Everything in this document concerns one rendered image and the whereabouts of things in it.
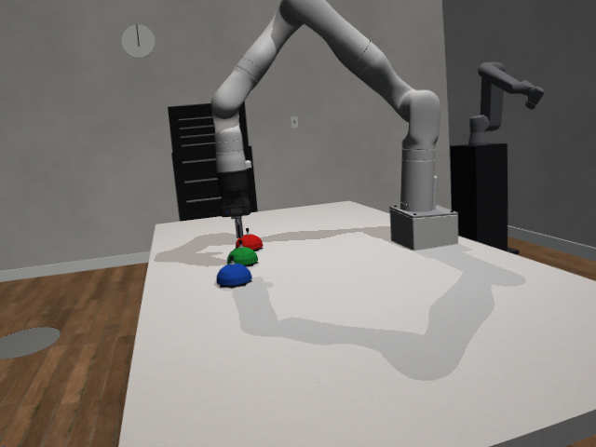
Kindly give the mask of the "green bell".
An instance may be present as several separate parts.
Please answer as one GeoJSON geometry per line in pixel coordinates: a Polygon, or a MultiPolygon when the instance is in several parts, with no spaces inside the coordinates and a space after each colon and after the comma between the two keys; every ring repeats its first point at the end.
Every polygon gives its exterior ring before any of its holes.
{"type": "Polygon", "coordinates": [[[254,250],[243,247],[242,240],[239,240],[239,248],[232,250],[228,257],[227,263],[231,264],[229,256],[234,255],[234,263],[235,264],[242,264],[244,266],[253,266],[254,264],[258,264],[258,257],[254,250]]]}

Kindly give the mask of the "blue bell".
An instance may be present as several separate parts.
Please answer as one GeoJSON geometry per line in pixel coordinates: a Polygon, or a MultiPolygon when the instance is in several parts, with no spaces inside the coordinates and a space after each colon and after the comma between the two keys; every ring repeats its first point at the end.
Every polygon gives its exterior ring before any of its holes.
{"type": "Polygon", "coordinates": [[[220,288],[235,288],[246,286],[247,283],[252,282],[251,271],[242,264],[234,263],[234,255],[230,256],[231,264],[225,265],[217,274],[216,282],[220,284],[220,288]],[[226,286],[233,285],[233,286],[226,286]]]}

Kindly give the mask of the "red dome bell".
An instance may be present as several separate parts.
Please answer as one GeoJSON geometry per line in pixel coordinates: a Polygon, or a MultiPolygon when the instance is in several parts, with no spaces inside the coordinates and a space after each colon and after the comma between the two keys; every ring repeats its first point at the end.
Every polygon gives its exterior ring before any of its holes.
{"type": "Polygon", "coordinates": [[[242,240],[242,246],[243,247],[250,248],[250,249],[252,249],[254,251],[259,251],[260,249],[263,249],[262,248],[262,246],[263,246],[262,240],[259,237],[255,236],[255,235],[249,234],[249,228],[246,228],[246,232],[247,232],[247,234],[244,235],[243,238],[239,238],[237,240],[236,248],[239,247],[238,241],[239,240],[242,240]]]}

